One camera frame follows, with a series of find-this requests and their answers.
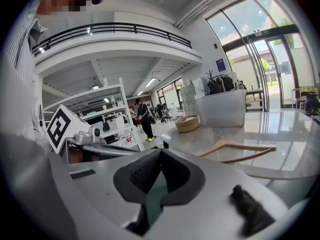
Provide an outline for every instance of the balcony railing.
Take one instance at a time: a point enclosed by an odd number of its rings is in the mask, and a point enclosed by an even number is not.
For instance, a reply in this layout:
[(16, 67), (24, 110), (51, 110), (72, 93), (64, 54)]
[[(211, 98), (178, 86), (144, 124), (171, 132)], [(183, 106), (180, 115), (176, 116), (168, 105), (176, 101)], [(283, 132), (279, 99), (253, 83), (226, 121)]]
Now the balcony railing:
[(192, 48), (191, 42), (189, 40), (156, 27), (133, 23), (105, 22), (78, 26), (62, 31), (43, 40), (42, 42), (40, 42), (39, 45), (32, 47), (32, 51), (34, 53), (34, 56), (37, 56), (40, 53), (44, 53), (50, 48), (70, 39), (84, 37), (88, 35), (114, 32), (131, 32), (136, 34), (147, 34), (157, 36)]

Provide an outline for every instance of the gray desk surface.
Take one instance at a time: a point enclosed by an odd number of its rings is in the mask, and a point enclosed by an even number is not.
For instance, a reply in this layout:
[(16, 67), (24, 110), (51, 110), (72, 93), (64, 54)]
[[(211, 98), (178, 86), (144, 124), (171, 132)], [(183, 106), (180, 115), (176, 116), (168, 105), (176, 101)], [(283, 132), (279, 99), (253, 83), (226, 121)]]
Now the gray desk surface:
[(259, 201), (275, 220), (288, 211), (276, 194), (241, 171), (191, 154), (179, 151), (174, 153), (198, 165), (205, 175), (205, 184), (200, 193), (186, 205), (165, 206), (144, 236), (146, 239), (244, 239), (240, 236), (244, 219), (229, 199), (231, 190), (238, 184)]
[[(277, 109), (245, 114), (242, 128), (199, 127), (179, 133), (174, 127), (160, 138), (169, 148), (197, 155), (218, 140), (275, 145), (275, 152), (234, 164), (247, 175), (270, 180), (293, 180), (320, 174), (320, 126), (298, 110)], [(254, 154), (223, 148), (203, 159), (222, 161)]]
[[(124, 228), (137, 220), (140, 205), (127, 202), (121, 197), (113, 184), (114, 173), (121, 166), (148, 152), (150, 150), (104, 161), (69, 164), (67, 169), (69, 172), (89, 168), (95, 171), (93, 175), (75, 179), (74, 184), (96, 211)], [(205, 175), (205, 184), (189, 203), (165, 206), (143, 236), (144, 239), (243, 239), (240, 231), (244, 219), (229, 199), (236, 185), (241, 185), (248, 191), (275, 220), (282, 218), (288, 211), (276, 194), (243, 172), (226, 164), (180, 151), (175, 150), (173, 153), (199, 166)]]

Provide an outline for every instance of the ceiling light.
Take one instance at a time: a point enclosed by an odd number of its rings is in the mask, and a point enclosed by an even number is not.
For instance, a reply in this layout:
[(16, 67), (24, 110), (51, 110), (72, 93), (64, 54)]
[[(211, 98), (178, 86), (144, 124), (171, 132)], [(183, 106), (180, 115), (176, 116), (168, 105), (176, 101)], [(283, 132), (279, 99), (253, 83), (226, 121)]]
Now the ceiling light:
[(151, 80), (146, 84), (145, 87), (148, 87), (149, 85), (151, 85), (154, 80), (156, 80), (155, 77), (151, 78)]

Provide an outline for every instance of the white shelving unit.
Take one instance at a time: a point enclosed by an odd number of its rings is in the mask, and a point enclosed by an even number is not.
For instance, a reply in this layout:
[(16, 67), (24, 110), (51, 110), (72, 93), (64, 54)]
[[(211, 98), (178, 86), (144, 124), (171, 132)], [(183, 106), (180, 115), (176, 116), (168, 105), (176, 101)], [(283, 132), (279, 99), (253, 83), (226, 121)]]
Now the white shelving unit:
[(102, 110), (102, 111), (99, 111), (99, 112), (87, 114), (85, 116), (82, 116), (81, 119), (86, 121), (86, 120), (89, 120), (89, 119), (92, 119), (92, 118), (96, 118), (98, 116), (102, 116), (102, 115), (109, 114), (109, 113), (112, 113), (112, 112), (115, 112), (115, 111), (118, 111), (118, 110), (125, 110), (125, 109), (126, 109), (125, 105), (116, 106), (116, 107), (108, 108), (108, 109), (105, 109), (105, 110)]
[(110, 114), (119, 110), (123, 110), (124, 113), (127, 115), (129, 123), (126, 123), (124, 127), (121, 127), (121, 128), (111, 129), (107, 131), (100, 131), (100, 136), (102, 138), (106, 138), (111, 135), (124, 133), (125, 131), (129, 130), (130, 132), (132, 132), (132, 135), (133, 135), (133, 138), (131, 139), (130, 142), (127, 142), (126, 139), (124, 140), (121, 139), (119, 141), (114, 142), (113, 145), (125, 147), (125, 148), (131, 148), (137, 145), (141, 151), (144, 151), (145, 148), (144, 148), (144, 145), (142, 144), (139, 130), (137, 127), (135, 127), (130, 115), (129, 106), (128, 106), (128, 102), (125, 94), (125, 89), (124, 89), (124, 85), (121, 77), (119, 78), (119, 83), (120, 84), (115, 84), (115, 85), (105, 86), (98, 89), (85, 91), (85, 92), (64, 98), (62, 100), (59, 100), (43, 108), (43, 111), (55, 111), (60, 106), (60, 104), (65, 105), (70, 110), (74, 110), (77, 108), (83, 108), (88, 106), (88, 103), (90, 103), (91, 100), (103, 100), (107, 96), (120, 94), (123, 105), (108, 108), (103, 111), (95, 112), (92, 114), (88, 114), (86, 116), (81, 117), (81, 119), (86, 121), (99, 116), (102, 116), (103, 118), (104, 117), (103, 115), (105, 114)]

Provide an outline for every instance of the doorway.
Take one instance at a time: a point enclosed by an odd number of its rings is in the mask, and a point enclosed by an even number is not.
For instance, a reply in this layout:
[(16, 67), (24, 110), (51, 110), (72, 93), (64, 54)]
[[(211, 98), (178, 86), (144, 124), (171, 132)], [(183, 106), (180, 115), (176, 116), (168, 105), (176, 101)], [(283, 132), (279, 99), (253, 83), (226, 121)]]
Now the doorway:
[(258, 85), (264, 92), (266, 110), (291, 106), (296, 81), (283, 37), (249, 41), (247, 46)]

